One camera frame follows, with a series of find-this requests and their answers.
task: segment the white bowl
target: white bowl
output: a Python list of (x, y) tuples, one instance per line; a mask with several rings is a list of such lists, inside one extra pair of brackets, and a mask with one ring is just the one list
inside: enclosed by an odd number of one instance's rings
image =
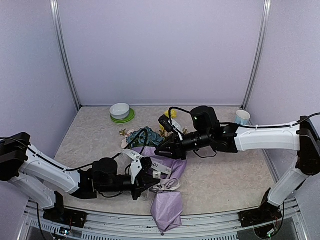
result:
[(110, 108), (110, 114), (114, 119), (121, 120), (128, 117), (130, 106), (126, 103), (117, 103)]

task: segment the white mug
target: white mug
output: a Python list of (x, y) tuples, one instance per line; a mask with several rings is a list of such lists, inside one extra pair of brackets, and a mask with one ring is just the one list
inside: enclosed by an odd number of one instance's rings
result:
[(245, 110), (238, 110), (236, 111), (236, 116), (235, 116), (235, 123), (236, 124), (241, 124), (241, 125), (246, 125), (249, 120), (250, 120), (250, 113), (248, 113)]

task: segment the purple wrapping paper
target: purple wrapping paper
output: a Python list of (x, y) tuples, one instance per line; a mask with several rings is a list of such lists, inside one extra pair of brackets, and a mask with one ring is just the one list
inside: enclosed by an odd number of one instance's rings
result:
[(151, 214), (161, 233), (182, 224), (182, 197), (179, 191), (158, 192), (152, 202)]
[[(141, 149), (142, 147), (135, 147), (132, 150), (136, 151), (137, 153), (140, 153)], [(161, 174), (162, 179), (179, 179), (187, 167), (187, 160), (181, 160), (181, 159), (174, 160), (164, 156), (157, 156), (155, 155), (155, 150), (156, 150), (155, 147), (147, 146), (144, 148), (142, 155), (145, 157), (150, 157), (152, 161), (155, 161), (159, 164), (162, 164), (172, 169), (171, 176), (168, 176), (166, 174)], [(149, 170), (148, 173), (152, 176), (152, 172), (153, 172), (153, 169)]]

